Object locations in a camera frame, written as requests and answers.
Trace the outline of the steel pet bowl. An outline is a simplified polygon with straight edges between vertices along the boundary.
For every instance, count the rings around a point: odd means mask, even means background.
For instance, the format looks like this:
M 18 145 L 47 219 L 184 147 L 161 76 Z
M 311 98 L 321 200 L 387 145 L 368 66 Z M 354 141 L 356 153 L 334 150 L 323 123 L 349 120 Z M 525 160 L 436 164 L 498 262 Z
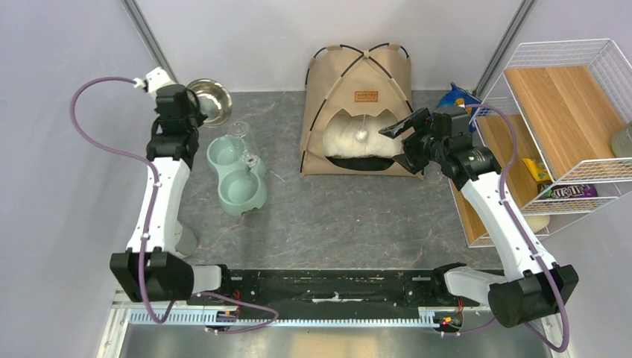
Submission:
M 229 91 L 219 82 L 199 78 L 187 85 L 200 102 L 200 110 L 207 118 L 203 125 L 216 128 L 227 123 L 233 112 L 233 100 Z

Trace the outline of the clear plastic water bottle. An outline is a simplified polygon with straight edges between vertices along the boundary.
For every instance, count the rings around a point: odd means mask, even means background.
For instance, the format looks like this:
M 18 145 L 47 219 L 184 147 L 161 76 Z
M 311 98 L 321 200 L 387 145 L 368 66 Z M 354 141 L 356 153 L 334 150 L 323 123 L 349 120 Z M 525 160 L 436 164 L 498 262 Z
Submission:
M 260 150 L 251 126 L 247 122 L 235 121 L 228 127 L 227 133 L 243 142 L 241 160 L 250 168 L 255 166 L 260 161 Z

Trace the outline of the mint green bowl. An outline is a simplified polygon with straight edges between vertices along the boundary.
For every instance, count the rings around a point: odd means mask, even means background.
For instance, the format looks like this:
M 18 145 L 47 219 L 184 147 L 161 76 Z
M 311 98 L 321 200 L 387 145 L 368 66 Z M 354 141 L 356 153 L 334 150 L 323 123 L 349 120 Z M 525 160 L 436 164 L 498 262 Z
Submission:
M 265 164 L 260 159 L 250 168 L 241 160 L 242 150 L 243 142 L 230 135 L 214 139 L 206 150 L 209 167 L 218 176 L 219 204 L 231 216 L 258 210 L 268 198 Z

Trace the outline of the white fluffy pillow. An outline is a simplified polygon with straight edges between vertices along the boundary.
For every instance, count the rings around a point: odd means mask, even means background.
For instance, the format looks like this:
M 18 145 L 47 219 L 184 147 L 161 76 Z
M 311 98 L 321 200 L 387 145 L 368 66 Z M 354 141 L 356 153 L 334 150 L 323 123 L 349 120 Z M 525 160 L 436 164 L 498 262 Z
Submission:
M 336 113 L 323 132 L 325 157 L 341 159 L 380 157 L 392 158 L 402 151 L 398 139 L 390 139 L 379 131 L 397 122 L 388 110 L 378 116 L 351 116 L 347 111 Z

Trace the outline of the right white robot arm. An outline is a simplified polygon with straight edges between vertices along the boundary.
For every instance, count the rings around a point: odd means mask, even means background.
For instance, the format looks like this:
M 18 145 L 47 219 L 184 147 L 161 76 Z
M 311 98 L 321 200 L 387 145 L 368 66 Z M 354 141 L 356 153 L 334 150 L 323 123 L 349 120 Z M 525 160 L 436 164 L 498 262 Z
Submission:
M 568 331 L 565 305 L 578 273 L 571 265 L 560 265 L 536 238 L 506 184 L 509 168 L 489 148 L 473 144 L 467 111 L 442 107 L 430 113 L 422 108 L 379 130 L 390 139 L 405 132 L 409 135 L 394 161 L 412 174 L 437 163 L 477 213 L 502 263 L 502 276 L 462 264 L 441 267 L 436 271 L 440 289 L 488 306 L 504 327 L 559 315 Z

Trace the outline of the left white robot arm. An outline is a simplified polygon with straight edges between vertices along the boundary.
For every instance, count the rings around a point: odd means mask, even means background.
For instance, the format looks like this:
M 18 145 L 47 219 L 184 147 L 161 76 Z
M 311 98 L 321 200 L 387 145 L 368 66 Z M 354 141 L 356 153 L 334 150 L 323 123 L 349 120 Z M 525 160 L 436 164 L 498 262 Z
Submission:
M 195 234 L 178 220 L 186 181 L 199 148 L 198 128 L 205 115 L 195 94 L 167 81 L 150 85 L 157 117 L 144 161 L 148 182 L 137 227 L 122 253 L 110 258 L 110 270 L 135 303 L 186 301 L 221 287 L 219 265 L 194 267 L 185 262 L 197 245 Z

